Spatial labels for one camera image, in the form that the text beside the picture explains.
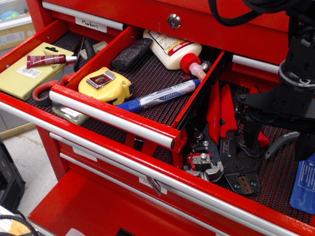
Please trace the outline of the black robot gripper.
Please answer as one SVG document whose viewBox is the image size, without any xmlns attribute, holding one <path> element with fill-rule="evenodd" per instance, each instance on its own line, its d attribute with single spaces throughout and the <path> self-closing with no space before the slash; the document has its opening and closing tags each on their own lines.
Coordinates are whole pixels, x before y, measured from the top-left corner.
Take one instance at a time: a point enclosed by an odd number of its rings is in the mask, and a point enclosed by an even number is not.
<svg viewBox="0 0 315 236">
<path fill-rule="evenodd" d="M 263 124 L 300 132 L 295 160 L 307 160 L 315 153 L 315 94 L 306 89 L 277 86 L 271 91 L 237 96 L 235 117 L 243 124 L 244 151 L 260 154 L 258 141 Z"/>
</svg>

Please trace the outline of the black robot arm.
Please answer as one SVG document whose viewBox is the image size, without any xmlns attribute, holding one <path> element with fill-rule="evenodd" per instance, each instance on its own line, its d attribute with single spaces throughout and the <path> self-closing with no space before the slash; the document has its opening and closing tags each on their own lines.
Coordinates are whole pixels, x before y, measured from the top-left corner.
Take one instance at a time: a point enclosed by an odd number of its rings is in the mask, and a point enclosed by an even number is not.
<svg viewBox="0 0 315 236">
<path fill-rule="evenodd" d="M 296 161 L 315 152 L 315 2 L 313 0 L 246 0 L 258 13 L 285 11 L 289 16 L 289 50 L 278 69 L 279 82 L 268 92 L 237 97 L 236 116 L 244 123 L 245 142 L 253 146 L 267 124 L 300 133 Z"/>
</svg>

